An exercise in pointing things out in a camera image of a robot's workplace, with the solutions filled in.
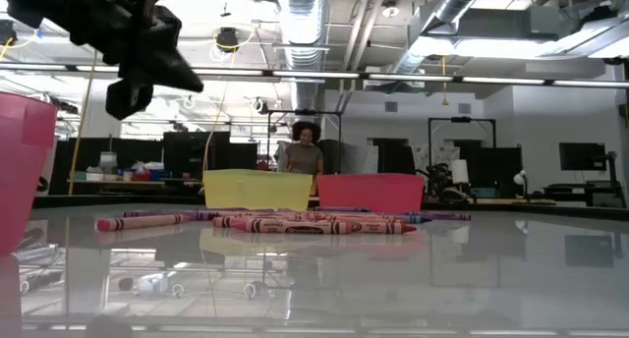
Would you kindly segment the black metal frame rig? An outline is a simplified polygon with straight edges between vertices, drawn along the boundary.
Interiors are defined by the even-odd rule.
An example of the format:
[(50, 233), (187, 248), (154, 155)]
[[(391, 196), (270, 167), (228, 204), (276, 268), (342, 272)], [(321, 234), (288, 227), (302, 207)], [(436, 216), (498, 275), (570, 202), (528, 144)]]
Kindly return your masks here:
[[(340, 118), (340, 114), (338, 112), (317, 112), (317, 111), (314, 111), (314, 110), (307, 110), (307, 109), (292, 111), (292, 114), (296, 117), (296, 120), (290, 125), (290, 129), (291, 129), (292, 125), (295, 122), (298, 122), (298, 121), (313, 122), (313, 117), (318, 117), (319, 119), (323, 118), (325, 115), (335, 115), (337, 117), (337, 119), (339, 121), (339, 125), (337, 127), (337, 130), (338, 130), (338, 142), (336, 143), (337, 151), (336, 151), (336, 155), (335, 155), (335, 157), (337, 158), (337, 163), (336, 163), (336, 165), (329, 164), (329, 166), (330, 167), (334, 167), (334, 169), (326, 170), (326, 167), (328, 166), (328, 164), (326, 162), (326, 156), (323, 153), (323, 151), (320, 149), (320, 145), (321, 145), (320, 139), (321, 139), (322, 130), (321, 130), (320, 138), (319, 138), (318, 142), (316, 143), (316, 145), (319, 147), (319, 149), (323, 153), (323, 167), (324, 167), (323, 174), (339, 174), (340, 173), (340, 161), (341, 161), (341, 151), (340, 151), (340, 149), (341, 149), (341, 137), (342, 137), (342, 129), (341, 129), (341, 127), (342, 127), (342, 119)], [(292, 142), (292, 131), (291, 131), (290, 139), (291, 139), (291, 141), (287, 144), (287, 146)], [(277, 160), (276, 160), (277, 170), (279, 172), (282, 172), (280, 164), (281, 164), (281, 161), (282, 161), (282, 155), (284, 153), (284, 150), (281, 151), (278, 154)]]
[(439, 122), (449, 122), (455, 124), (469, 124), (472, 122), (481, 123), (490, 123), (491, 124), (491, 144), (493, 148), (497, 147), (497, 124), (495, 119), (485, 119), (485, 118), (471, 118), (471, 117), (436, 117), (436, 118), (428, 118), (428, 144), (429, 148), (432, 147), (432, 137), (433, 137), (433, 128), (432, 123), (435, 121)]

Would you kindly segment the white desk lamp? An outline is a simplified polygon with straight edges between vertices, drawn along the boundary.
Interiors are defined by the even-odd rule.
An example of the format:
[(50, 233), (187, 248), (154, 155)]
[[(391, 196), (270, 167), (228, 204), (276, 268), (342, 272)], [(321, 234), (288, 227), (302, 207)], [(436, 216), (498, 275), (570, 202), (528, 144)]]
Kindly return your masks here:
[(523, 189), (523, 199), (525, 202), (529, 202), (529, 194), (528, 194), (528, 178), (525, 170), (521, 170), (513, 177), (513, 181), (516, 185), (521, 186)]

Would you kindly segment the person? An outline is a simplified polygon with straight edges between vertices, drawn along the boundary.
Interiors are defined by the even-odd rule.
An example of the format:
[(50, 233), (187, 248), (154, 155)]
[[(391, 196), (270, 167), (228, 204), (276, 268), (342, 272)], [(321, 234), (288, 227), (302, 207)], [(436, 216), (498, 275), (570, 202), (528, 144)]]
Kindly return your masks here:
[(282, 155), (281, 171), (309, 175), (312, 178), (310, 194), (318, 192), (317, 179), (323, 174), (323, 153), (316, 145), (321, 128), (309, 121), (295, 122), (292, 127), (292, 142)]

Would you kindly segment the black desk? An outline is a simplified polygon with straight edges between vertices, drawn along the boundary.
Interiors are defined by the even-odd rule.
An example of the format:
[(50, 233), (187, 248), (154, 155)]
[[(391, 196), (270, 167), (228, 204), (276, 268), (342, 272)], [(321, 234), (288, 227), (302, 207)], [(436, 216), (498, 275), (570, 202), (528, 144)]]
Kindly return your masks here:
[(587, 181), (585, 184), (553, 184), (543, 188), (543, 197), (580, 202), (586, 207), (626, 208), (627, 200), (618, 182)]

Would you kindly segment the red plastic bin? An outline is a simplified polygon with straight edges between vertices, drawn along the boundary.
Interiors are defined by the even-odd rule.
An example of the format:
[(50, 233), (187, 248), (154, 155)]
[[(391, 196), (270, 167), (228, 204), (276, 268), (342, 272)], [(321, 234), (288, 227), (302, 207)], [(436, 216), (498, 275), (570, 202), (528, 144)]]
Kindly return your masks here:
[(317, 186), (319, 205), (324, 207), (402, 214), (420, 210), (424, 198), (424, 179), (408, 174), (322, 175)]

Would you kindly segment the clear plastic jar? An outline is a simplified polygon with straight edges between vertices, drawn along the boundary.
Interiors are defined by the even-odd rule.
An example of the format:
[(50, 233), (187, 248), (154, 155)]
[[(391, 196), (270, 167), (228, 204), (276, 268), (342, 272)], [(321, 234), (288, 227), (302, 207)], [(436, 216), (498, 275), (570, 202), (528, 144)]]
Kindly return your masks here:
[(113, 151), (101, 152), (99, 168), (104, 174), (118, 174), (117, 153)]

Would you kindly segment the silver ventilation duct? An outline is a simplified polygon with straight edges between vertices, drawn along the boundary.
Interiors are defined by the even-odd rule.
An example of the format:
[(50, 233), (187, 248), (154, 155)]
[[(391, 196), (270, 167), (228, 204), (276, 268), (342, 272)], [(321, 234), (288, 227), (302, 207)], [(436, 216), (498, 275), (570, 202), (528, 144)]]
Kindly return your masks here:
[(285, 61), (289, 70), (323, 69), (324, 21), (327, 0), (276, 0), (280, 8), (282, 39), (289, 48)]
[(413, 74), (430, 55), (437, 55), (439, 42), (433, 31), (454, 34), (459, 21), (477, 0), (432, 0), (418, 7), (407, 28), (407, 46), (389, 68), (393, 74)]

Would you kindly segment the black computer monitor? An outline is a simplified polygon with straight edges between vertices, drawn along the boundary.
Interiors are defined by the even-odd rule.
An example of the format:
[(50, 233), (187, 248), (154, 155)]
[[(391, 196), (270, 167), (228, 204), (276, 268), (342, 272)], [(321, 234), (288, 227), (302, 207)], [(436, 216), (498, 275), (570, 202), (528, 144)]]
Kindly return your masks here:
[(605, 171), (606, 152), (603, 143), (562, 142), (559, 145), (563, 171)]

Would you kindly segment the black monitor stand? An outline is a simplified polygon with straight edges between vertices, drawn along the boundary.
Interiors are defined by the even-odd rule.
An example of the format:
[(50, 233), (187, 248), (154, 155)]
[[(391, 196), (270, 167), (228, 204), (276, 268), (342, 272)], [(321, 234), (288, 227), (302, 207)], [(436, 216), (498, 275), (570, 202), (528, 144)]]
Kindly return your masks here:
[(609, 182), (607, 186), (594, 186), (591, 189), (592, 206), (622, 208), (627, 209), (629, 205), (625, 198), (623, 187), (617, 180), (616, 153), (608, 152), (606, 155), (597, 155), (593, 157), (596, 163), (605, 163), (609, 174)]

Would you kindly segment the pink plastic bin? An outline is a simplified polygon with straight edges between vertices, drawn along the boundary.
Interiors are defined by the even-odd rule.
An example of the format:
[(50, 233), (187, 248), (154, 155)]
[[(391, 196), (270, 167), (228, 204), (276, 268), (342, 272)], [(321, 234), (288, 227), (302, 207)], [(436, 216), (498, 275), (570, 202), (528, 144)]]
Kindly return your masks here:
[(13, 252), (25, 232), (56, 113), (49, 103), (0, 92), (0, 256)]

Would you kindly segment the white paper towel roll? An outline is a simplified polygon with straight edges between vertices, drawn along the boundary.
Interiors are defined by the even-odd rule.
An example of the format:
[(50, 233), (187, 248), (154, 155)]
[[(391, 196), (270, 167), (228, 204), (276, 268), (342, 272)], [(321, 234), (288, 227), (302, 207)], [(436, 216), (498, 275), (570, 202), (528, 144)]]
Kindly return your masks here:
[(454, 184), (468, 184), (470, 182), (468, 164), (465, 159), (452, 160), (450, 163), (450, 170), (452, 173), (452, 182)]

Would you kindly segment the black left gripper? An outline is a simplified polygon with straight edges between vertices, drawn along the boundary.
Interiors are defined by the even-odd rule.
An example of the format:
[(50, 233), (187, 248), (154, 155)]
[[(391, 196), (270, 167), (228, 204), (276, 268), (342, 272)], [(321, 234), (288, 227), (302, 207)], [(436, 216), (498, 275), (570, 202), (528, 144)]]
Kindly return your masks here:
[(154, 7), (141, 24), (131, 16), (130, 24), (113, 34), (102, 51), (103, 62), (122, 66), (122, 77), (134, 83), (203, 91), (203, 82), (177, 49), (181, 28), (181, 21), (163, 6)]

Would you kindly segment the black aluminium table frame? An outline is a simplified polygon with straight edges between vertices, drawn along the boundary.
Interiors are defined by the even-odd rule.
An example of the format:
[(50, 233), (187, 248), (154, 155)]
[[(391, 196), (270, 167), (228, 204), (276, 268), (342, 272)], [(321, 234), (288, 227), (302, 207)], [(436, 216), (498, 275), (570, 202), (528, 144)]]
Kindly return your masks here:
[[(161, 196), (47, 196), (35, 197), (32, 203), (33, 209), (96, 206), (111, 204), (158, 204), (158, 205), (202, 205), (197, 197), (161, 197)], [(422, 210), (434, 210), (445, 212), (471, 212), (471, 211), (495, 211), (535, 213), (542, 215), (557, 215), (562, 217), (577, 217), (600, 220), (612, 220), (629, 222), (629, 209), (600, 208), (600, 207), (565, 207), (557, 205), (538, 205), (532, 203), (424, 203)]]

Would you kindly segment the black partition panel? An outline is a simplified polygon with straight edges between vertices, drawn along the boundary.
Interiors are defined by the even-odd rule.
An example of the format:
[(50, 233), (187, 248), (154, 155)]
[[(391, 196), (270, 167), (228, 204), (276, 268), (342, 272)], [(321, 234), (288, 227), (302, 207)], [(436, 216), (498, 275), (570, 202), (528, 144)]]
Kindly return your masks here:
[[(77, 139), (58, 141), (55, 149), (52, 180), (65, 181), (70, 176), (74, 149)], [(138, 161), (147, 163), (161, 161), (162, 142), (113, 138), (81, 139), (75, 165), (76, 171), (85, 171), (88, 166), (97, 166), (100, 154), (112, 151), (117, 156), (117, 168), (131, 168)]]
[[(168, 132), (163, 134), (163, 163), (175, 177), (183, 173), (198, 176), (210, 132)], [(229, 132), (214, 132), (205, 155), (209, 170), (256, 169), (257, 144), (231, 142)]]

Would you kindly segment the yellow plastic bin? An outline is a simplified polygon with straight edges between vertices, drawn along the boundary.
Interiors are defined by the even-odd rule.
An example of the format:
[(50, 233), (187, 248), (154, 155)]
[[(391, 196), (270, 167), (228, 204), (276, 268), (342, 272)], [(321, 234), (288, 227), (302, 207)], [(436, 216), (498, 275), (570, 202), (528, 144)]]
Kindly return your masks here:
[(305, 210), (312, 183), (309, 175), (248, 169), (209, 170), (202, 176), (207, 208)]

